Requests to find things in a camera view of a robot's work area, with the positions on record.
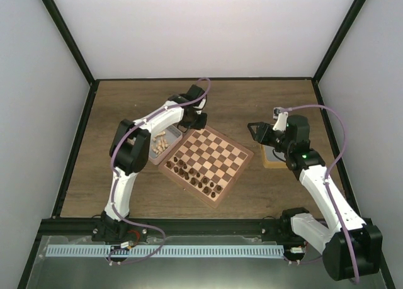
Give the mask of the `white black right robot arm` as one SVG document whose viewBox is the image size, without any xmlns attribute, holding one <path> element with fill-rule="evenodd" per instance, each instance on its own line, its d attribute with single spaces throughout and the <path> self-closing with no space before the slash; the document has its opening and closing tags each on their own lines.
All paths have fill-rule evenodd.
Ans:
<svg viewBox="0 0 403 289">
<path fill-rule="evenodd" d="M 322 256 L 328 275 L 335 281 L 378 273 L 382 233 L 368 225 L 344 199 L 329 175 L 321 155 L 310 146 L 310 125 L 302 115 L 280 113 L 276 123 L 248 123 L 254 141 L 284 155 L 286 166 L 310 193 L 325 219 L 321 224 L 303 208 L 285 214 L 281 236 L 305 239 Z"/>
</svg>

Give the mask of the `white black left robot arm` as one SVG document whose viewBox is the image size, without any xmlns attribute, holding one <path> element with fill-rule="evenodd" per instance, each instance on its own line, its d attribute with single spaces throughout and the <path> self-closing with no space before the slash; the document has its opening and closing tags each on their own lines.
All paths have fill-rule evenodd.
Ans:
<svg viewBox="0 0 403 289">
<path fill-rule="evenodd" d="M 122 241 L 128 236 L 129 227 L 135 230 L 154 230 L 165 237 L 162 229 L 129 220 L 130 197 L 135 180 L 149 160 L 151 140 L 167 127 L 177 124 L 187 129 L 203 129 L 207 114 L 203 109 L 211 82 L 206 79 L 206 89 L 191 85 L 187 93 L 175 94 L 148 115 L 119 123 L 110 147 L 110 169 L 113 179 L 110 195 L 101 213 L 97 241 Z"/>
</svg>

